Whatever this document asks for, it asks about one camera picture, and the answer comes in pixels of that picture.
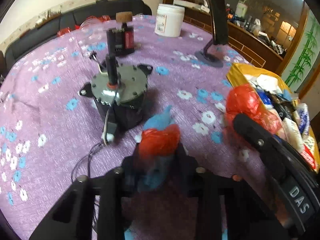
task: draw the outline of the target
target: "black monitor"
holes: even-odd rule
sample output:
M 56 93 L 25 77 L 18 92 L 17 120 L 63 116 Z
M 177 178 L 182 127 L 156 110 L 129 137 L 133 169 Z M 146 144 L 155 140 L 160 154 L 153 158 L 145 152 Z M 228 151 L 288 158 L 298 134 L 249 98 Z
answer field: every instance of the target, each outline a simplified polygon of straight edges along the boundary
M 212 39 L 195 56 L 202 62 L 213 66 L 223 67 L 223 62 L 214 55 L 208 53 L 212 45 L 228 44 L 228 22 L 224 0 L 208 0 L 212 22 Z

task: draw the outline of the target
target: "monitor stand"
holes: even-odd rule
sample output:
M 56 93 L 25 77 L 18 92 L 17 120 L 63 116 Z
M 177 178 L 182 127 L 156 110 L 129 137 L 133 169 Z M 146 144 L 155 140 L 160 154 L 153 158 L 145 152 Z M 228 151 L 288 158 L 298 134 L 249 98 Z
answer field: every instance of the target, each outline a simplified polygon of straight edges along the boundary
M 213 45 L 213 39 L 211 39 L 203 49 L 197 51 L 195 56 L 198 58 L 199 61 L 211 66 L 211 67 L 223 67 L 223 62 L 215 57 L 214 55 L 208 53 L 209 47 Z

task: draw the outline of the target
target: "barcode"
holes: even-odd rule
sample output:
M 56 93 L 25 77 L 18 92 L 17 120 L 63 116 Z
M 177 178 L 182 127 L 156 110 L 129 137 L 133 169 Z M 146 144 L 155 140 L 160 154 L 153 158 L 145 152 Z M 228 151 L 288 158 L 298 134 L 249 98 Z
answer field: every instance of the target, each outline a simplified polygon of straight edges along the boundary
M 164 32 L 164 26 L 158 25 L 157 30 L 160 32 Z

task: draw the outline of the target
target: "blue package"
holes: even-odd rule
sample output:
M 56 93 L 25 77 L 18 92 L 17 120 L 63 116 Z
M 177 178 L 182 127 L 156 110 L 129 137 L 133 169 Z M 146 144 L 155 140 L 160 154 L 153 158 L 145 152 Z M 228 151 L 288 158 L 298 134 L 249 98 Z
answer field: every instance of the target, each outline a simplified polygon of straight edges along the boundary
M 257 89 L 256 90 L 259 97 L 261 98 L 263 104 L 266 106 L 267 109 L 273 108 L 270 99 L 267 97 L 266 93 L 263 90 Z

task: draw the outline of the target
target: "jar label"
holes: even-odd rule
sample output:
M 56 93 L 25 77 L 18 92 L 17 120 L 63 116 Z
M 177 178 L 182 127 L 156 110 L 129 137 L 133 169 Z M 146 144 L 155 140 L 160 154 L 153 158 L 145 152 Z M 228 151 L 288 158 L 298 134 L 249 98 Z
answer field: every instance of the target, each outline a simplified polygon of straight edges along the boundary
M 164 32 L 167 16 L 165 14 L 157 14 L 156 29 L 160 32 Z

